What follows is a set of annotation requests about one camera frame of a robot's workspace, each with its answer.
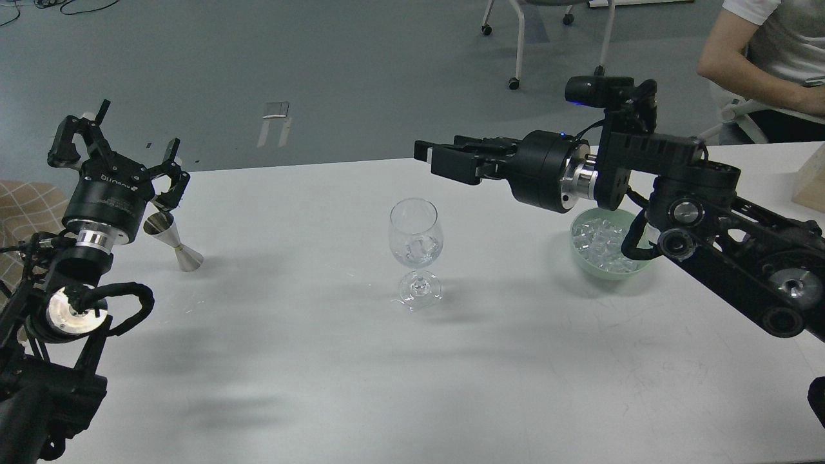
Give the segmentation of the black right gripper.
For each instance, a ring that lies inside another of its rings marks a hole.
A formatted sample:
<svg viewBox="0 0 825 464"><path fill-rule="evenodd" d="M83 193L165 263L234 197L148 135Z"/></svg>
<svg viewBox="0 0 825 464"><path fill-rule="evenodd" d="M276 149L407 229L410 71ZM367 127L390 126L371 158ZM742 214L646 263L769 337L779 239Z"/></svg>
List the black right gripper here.
<svg viewBox="0 0 825 464"><path fill-rule="evenodd" d="M499 168L506 164L506 180L518 202L567 213L576 200L565 190L565 177L581 147L574 136L545 130L534 130L523 140L457 135L452 144L416 141L414 159L427 162L436 176L471 186L502 179Z"/></svg>

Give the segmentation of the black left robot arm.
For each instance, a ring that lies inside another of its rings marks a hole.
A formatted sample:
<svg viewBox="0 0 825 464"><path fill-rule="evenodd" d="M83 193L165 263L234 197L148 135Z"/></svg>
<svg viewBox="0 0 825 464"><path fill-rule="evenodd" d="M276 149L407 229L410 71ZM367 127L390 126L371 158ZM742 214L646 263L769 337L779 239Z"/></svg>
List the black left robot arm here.
<svg viewBox="0 0 825 464"><path fill-rule="evenodd" d="M146 285L100 283L114 246L144 230L174 249L183 270L202 262L180 241L173 218L189 182L176 157L180 141L171 140L153 167L117 153L101 132L110 104L103 101L91 117L69 115L54 135L48 164L79 173L60 232L39 231L2 249L23 259L21 281L3 288L3 463L63 455L106 396L106 378L97 373L106 341L153 311Z"/></svg>

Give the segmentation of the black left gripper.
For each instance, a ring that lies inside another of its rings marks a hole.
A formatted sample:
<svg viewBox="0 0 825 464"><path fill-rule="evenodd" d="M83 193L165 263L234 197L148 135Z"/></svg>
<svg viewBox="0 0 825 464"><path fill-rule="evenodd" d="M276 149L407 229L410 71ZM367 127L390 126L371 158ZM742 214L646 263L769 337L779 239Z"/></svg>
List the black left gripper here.
<svg viewBox="0 0 825 464"><path fill-rule="evenodd" d="M101 132L111 101L102 101L96 114L67 115L58 125L53 143L48 151L51 168L71 169L80 176L70 203L66 208L63 224L77 232L81 223L106 224L120 231L118 244L135 241L141 226L147 203L159 211L171 212L178 208L188 187L189 173L177 160L180 139L169 141L163 159L157 166L148 168L149 179L167 177L167 191L156 194L151 181L136 181L135 177L146 167L134 161L115 161L112 170L112 149Z"/></svg>

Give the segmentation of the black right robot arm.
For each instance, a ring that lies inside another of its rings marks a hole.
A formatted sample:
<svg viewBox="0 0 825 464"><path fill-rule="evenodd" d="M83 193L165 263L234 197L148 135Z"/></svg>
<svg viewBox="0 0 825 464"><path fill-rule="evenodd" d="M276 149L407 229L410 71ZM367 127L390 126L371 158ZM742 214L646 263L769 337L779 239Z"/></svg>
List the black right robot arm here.
<svg viewBox="0 0 825 464"><path fill-rule="evenodd" d="M507 181L524 204L566 213L576 200L615 211L640 207L622 255L665 256L778 338L824 334L823 232L737 194L740 170L709 159L701 140L660 134L608 135L597 153L578 136L536 130L521 140L456 136L416 141L431 173L468 185Z"/></svg>

